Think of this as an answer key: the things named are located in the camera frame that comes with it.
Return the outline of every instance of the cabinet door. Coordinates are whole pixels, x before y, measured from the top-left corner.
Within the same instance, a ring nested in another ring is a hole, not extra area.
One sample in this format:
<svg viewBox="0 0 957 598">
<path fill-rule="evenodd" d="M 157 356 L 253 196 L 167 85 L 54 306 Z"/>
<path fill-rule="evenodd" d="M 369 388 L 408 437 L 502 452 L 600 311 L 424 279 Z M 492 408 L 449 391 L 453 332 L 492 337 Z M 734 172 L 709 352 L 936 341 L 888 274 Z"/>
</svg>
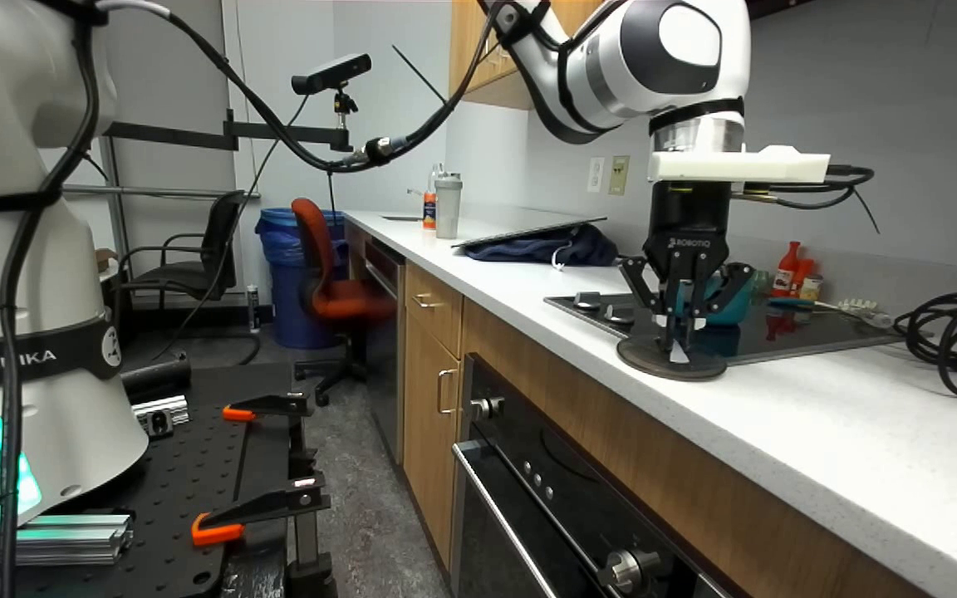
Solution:
<svg viewBox="0 0 957 598">
<path fill-rule="evenodd" d="M 446 567 L 453 563 L 459 394 L 461 362 L 416 315 L 406 315 L 406 479 Z"/>
<path fill-rule="evenodd" d="M 574 33 L 600 3 L 603 0 L 552 0 L 552 11 L 561 20 L 561 25 Z M 453 88 L 468 73 L 483 31 L 487 12 L 480 11 L 480 0 L 453 0 L 453 56 L 449 56 Z M 468 85 L 468 98 L 494 105 L 531 105 L 523 77 L 502 45 L 480 62 L 476 78 Z"/>
</svg>

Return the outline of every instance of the red object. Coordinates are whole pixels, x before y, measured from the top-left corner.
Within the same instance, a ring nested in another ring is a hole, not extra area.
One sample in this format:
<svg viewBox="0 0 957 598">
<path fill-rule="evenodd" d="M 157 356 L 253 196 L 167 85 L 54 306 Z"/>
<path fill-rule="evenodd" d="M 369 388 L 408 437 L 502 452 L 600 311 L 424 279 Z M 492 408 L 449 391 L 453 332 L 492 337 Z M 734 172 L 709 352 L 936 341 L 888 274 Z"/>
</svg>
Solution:
<svg viewBox="0 0 957 598">
<path fill-rule="evenodd" d="M 245 533 L 245 525 L 204 529 L 206 519 L 210 519 L 210 511 L 198 515 L 191 525 L 191 545 L 194 548 L 215 548 L 215 545 L 239 540 Z"/>
<path fill-rule="evenodd" d="M 438 196 L 424 192 L 424 229 L 435 229 Z"/>
<path fill-rule="evenodd" d="M 227 405 L 227 408 L 220 408 L 220 419 L 224 421 L 255 421 L 255 413 Z"/>
<path fill-rule="evenodd" d="M 788 253 L 778 263 L 772 300 L 793 300 L 805 283 L 805 246 L 788 242 Z"/>
<path fill-rule="evenodd" d="M 369 279 L 337 279 L 333 237 L 314 200 L 294 200 L 294 217 L 299 218 L 309 268 L 303 310 L 309 318 L 345 334 L 345 357 L 317 384 L 317 405 L 327 405 L 330 384 L 367 377 L 367 332 L 389 322 L 397 306 Z"/>
</svg>

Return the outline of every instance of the oven handle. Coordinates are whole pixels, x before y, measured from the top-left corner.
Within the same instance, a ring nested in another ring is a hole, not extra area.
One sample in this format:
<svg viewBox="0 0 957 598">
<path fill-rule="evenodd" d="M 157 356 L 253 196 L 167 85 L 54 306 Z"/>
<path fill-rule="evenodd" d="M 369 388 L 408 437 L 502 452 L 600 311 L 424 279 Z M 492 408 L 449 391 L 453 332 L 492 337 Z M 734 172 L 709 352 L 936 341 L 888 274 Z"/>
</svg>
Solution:
<svg viewBox="0 0 957 598">
<path fill-rule="evenodd" d="M 520 552 L 524 572 L 534 578 L 534 586 L 554 598 L 552 586 L 546 582 L 542 567 L 534 563 L 531 552 L 523 545 L 523 539 L 517 533 L 517 529 L 509 525 L 504 511 L 500 507 L 500 501 L 489 496 L 487 480 L 480 479 L 480 470 L 468 461 L 468 452 L 483 452 L 487 443 L 456 443 L 456 461 L 461 464 L 461 470 L 468 476 L 468 480 L 476 484 L 480 497 L 487 501 L 487 507 L 492 511 L 492 519 L 502 525 L 502 532 L 509 533 L 512 548 Z"/>
</svg>

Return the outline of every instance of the white countertop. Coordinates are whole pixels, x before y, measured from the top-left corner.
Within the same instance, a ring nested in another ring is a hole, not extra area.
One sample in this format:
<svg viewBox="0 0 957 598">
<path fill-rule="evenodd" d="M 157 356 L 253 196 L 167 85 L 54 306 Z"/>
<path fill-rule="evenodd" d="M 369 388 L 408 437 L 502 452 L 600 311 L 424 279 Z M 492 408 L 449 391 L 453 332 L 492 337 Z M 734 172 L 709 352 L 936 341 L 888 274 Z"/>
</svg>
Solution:
<svg viewBox="0 0 957 598">
<path fill-rule="evenodd" d="M 623 292 L 618 268 L 476 263 L 420 221 L 349 218 L 873 562 L 957 593 L 957 398 L 903 346 L 655 377 L 616 356 L 616 334 L 546 303 Z"/>
</svg>

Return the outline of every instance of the wall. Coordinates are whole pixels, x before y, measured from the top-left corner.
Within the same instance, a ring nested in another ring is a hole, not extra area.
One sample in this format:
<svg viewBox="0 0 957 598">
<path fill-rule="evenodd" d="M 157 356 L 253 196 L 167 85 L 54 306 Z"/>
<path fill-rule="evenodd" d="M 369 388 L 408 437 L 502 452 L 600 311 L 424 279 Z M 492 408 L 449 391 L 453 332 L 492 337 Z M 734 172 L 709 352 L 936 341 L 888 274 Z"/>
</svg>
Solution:
<svg viewBox="0 0 957 598">
<path fill-rule="evenodd" d="M 957 3 L 815 0 L 754 20 L 749 143 L 791 143 L 873 166 L 863 196 L 882 237 L 857 201 L 824 212 L 734 201 L 737 259 L 776 264 L 788 239 L 805 239 L 839 300 L 878 300 L 888 311 L 957 288 Z M 483 131 L 453 136 L 449 145 L 494 149 Z M 630 196 L 584 192 L 587 158 L 618 154 L 632 156 Z M 647 221 L 646 158 L 642 119 L 591 145 L 561 145 L 531 116 L 520 196 L 610 212 L 605 229 L 623 253 L 640 253 Z"/>
<path fill-rule="evenodd" d="M 167 0 L 167 5 L 214 45 L 224 45 L 220 3 Z M 109 73 L 116 78 L 116 119 L 224 130 L 227 84 L 178 25 L 141 11 L 112 12 Z M 237 189 L 230 154 L 120 139 L 116 158 L 123 185 Z M 210 200 L 126 196 L 123 212 L 130 246 L 160 246 L 172 231 L 204 229 Z"/>
<path fill-rule="evenodd" d="M 442 92 L 449 69 L 449 11 L 430 11 L 416 0 L 227 0 L 227 33 L 230 56 L 242 67 L 250 85 L 291 119 L 299 105 L 299 96 L 291 88 L 291 77 L 314 73 L 340 56 L 369 54 L 371 69 L 349 78 L 345 92 L 360 114 L 345 116 L 345 130 L 356 149 L 371 136 L 399 136 L 416 130 L 435 105 L 435 92 L 394 54 L 399 45 Z M 250 114 L 239 92 L 233 92 L 233 109 Z M 333 88 L 306 104 L 299 126 L 342 126 L 333 114 Z M 265 162 L 265 172 L 255 185 L 261 210 L 283 210 L 297 196 L 309 196 L 319 205 L 342 210 L 385 210 L 385 212 L 420 212 L 420 189 L 432 170 L 442 162 L 446 139 L 435 131 L 416 154 L 369 172 L 349 172 L 330 178 L 299 162 L 291 149 L 276 149 Z M 237 154 L 239 185 L 253 185 L 268 143 L 245 143 Z M 306 143 L 324 158 L 342 158 L 330 145 Z M 255 242 L 242 242 L 242 272 L 253 274 L 265 296 L 265 263 Z"/>
</svg>

